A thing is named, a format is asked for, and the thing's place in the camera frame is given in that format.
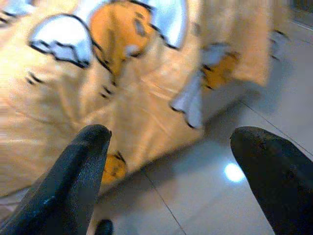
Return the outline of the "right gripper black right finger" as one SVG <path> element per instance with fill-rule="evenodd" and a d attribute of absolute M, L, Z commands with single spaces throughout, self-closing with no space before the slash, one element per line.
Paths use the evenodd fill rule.
<path fill-rule="evenodd" d="M 236 128 L 230 146 L 275 235 L 313 235 L 313 161 L 259 127 Z"/>

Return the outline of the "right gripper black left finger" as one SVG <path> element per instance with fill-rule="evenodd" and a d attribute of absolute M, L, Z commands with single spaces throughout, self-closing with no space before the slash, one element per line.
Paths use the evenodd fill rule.
<path fill-rule="evenodd" d="M 111 136 L 103 125 L 84 127 L 0 224 L 0 235 L 86 235 Z"/>

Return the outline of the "orange quilt with white pattern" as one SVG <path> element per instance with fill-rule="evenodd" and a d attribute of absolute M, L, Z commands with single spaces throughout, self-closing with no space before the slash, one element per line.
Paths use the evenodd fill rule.
<path fill-rule="evenodd" d="M 86 125 L 112 131 L 102 190 L 198 140 L 211 90 L 268 82 L 290 0 L 0 0 L 0 197 Z"/>

